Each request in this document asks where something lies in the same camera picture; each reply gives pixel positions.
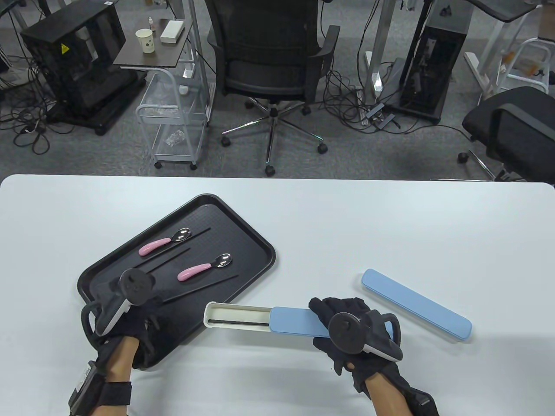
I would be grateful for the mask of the person's left hand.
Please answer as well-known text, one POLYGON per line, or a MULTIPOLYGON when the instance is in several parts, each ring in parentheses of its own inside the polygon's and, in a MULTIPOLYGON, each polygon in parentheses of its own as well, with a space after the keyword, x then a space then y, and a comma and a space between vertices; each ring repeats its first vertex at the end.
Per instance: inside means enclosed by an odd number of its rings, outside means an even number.
POLYGON ((163 306, 163 300, 155 296, 141 306, 133 305, 129 311, 123 313, 115 326, 106 335, 94 335, 93 339, 100 343, 117 338, 134 338, 141 347, 153 350, 150 340, 150 328, 160 329, 157 313, 163 306))

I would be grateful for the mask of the person's right hand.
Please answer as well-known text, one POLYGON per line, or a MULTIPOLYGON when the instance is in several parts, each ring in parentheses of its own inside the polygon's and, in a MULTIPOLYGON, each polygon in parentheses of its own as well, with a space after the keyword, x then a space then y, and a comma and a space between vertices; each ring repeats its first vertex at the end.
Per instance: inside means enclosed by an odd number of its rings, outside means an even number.
POLYGON ((408 394, 411 387, 397 366, 403 355, 400 341, 390 337, 386 329, 393 314, 383 317, 360 298, 312 298, 309 309, 326 329, 333 326, 342 333, 339 344, 331 338, 313 339, 313 346, 333 361, 338 376, 344 370, 350 372, 355 390, 368 397, 366 381, 377 375, 384 376, 403 396, 408 394))

